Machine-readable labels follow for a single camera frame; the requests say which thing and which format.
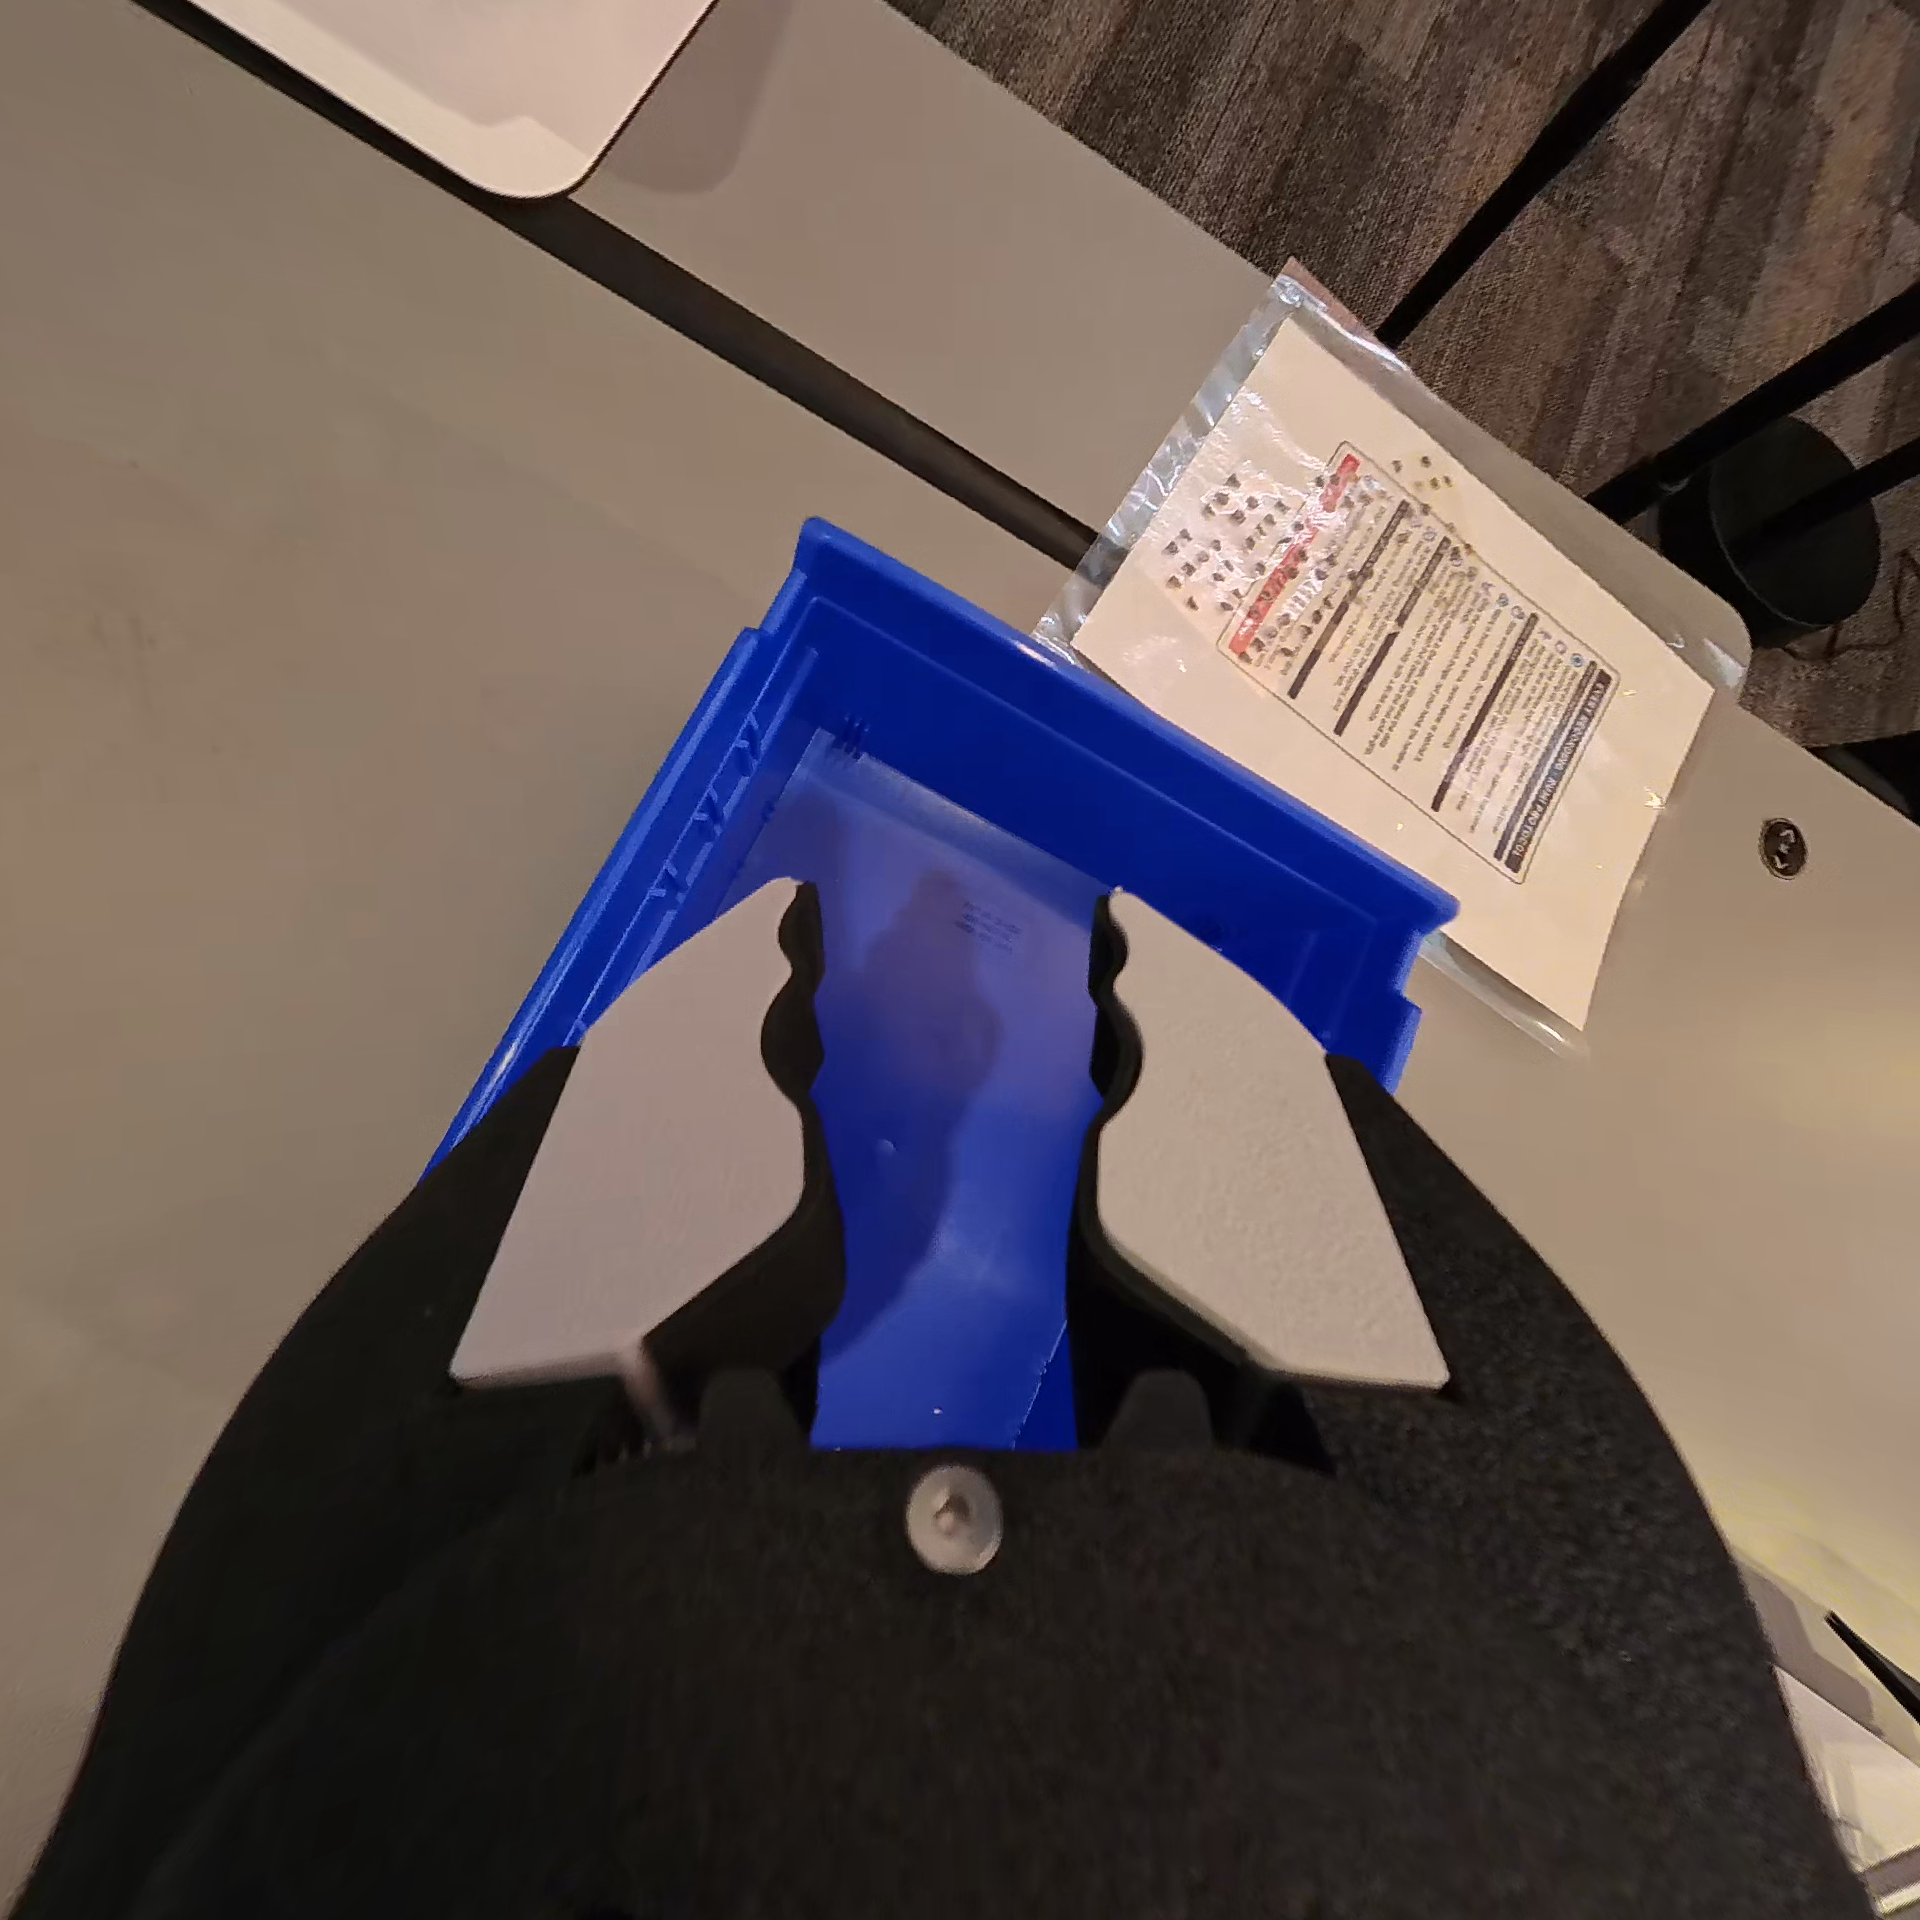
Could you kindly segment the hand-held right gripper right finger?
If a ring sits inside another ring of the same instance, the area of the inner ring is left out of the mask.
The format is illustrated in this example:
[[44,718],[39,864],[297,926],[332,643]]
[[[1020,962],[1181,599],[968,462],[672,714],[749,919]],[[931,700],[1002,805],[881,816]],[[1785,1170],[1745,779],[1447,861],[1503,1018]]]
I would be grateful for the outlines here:
[[1097,901],[1068,1245],[1074,1387],[1227,1383],[1432,1394],[1449,1364],[1329,1056],[1266,987],[1139,895]]

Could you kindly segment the blue plastic bin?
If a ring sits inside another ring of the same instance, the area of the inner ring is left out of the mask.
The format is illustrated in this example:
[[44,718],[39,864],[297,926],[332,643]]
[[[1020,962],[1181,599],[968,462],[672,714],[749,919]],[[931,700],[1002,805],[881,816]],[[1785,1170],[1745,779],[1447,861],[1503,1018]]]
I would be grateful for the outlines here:
[[449,1127],[769,879],[820,894],[816,1101],[849,1235],[824,1447],[1068,1444],[1096,901],[1141,895],[1402,1078],[1429,879],[876,547],[810,519]]

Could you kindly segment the plastic bag with printed card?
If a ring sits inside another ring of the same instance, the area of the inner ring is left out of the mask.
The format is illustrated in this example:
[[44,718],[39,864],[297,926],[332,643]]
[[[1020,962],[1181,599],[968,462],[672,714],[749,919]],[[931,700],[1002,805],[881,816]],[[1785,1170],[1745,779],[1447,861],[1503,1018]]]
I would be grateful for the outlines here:
[[1295,267],[1036,643],[1444,891],[1429,957],[1572,1054],[1696,734],[1749,660],[1721,602]]

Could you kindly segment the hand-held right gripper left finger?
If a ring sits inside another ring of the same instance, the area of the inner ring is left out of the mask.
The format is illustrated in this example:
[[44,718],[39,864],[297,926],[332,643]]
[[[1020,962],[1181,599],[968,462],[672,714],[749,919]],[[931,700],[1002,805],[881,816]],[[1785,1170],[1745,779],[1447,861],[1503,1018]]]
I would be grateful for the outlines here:
[[453,1383],[613,1381],[682,1438],[722,1375],[763,1375],[812,1435],[845,1300],[824,983],[810,879],[763,883],[635,976],[571,1052]]

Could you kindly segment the black chair frame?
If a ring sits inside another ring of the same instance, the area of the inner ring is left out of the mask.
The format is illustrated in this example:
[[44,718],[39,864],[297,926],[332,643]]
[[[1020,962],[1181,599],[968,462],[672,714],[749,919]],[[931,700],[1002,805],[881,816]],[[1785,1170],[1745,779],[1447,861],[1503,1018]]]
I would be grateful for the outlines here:
[[[1507,228],[1610,127],[1706,2],[1659,2],[1578,83],[1500,186],[1378,322],[1402,347]],[[1919,288],[1874,306],[1683,438],[1588,493],[1604,519],[1658,517],[1661,554],[1740,613],[1757,648],[1858,614],[1881,572],[1879,500],[1919,474],[1919,436],[1851,463],[1803,411],[1916,342]]]

